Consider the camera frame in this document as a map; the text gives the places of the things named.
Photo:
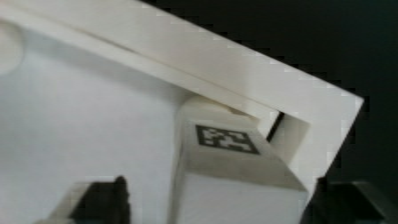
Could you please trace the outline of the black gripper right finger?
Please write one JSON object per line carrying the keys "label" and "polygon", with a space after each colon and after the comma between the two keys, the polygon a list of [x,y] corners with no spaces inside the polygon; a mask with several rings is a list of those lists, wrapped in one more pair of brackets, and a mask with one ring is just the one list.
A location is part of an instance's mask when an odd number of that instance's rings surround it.
{"label": "black gripper right finger", "polygon": [[300,224],[398,224],[398,207],[368,181],[320,178]]}

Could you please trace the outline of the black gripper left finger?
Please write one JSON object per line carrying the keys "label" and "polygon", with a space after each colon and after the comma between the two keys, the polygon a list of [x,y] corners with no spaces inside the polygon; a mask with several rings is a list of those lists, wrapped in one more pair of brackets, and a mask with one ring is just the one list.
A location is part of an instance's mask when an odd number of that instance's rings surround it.
{"label": "black gripper left finger", "polygon": [[78,183],[37,224],[132,224],[128,182]]}

